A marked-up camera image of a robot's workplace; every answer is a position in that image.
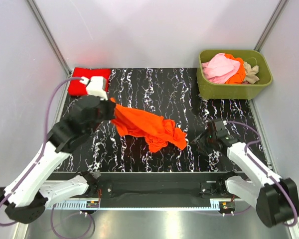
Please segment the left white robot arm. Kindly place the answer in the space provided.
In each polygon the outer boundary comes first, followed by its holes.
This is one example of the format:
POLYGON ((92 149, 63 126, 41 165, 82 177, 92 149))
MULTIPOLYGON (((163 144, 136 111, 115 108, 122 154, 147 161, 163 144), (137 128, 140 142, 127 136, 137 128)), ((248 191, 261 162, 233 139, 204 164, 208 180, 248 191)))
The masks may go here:
POLYGON ((74 196, 93 197, 99 173, 77 173, 73 178, 44 187, 55 168, 80 147, 105 120, 114 119, 116 104, 86 95, 45 135, 43 144, 23 172, 8 186, 0 187, 0 205, 5 205, 9 223, 29 224, 44 211, 74 196))

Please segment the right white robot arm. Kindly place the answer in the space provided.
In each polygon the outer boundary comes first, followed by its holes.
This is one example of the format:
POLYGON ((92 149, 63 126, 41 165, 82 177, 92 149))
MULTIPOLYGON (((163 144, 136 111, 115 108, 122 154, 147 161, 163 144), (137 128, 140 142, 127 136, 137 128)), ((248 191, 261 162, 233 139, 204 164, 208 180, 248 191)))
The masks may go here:
POLYGON ((261 222, 269 228, 277 224, 295 226, 299 218, 296 183, 275 173, 252 153, 249 146, 260 142, 259 139, 244 143, 230 134, 227 124, 227 120, 209 121, 193 143, 204 155, 214 150, 221 152, 240 167, 249 181, 235 172, 227 172, 216 180, 215 186, 202 189, 201 195, 236 196, 254 208, 261 222))

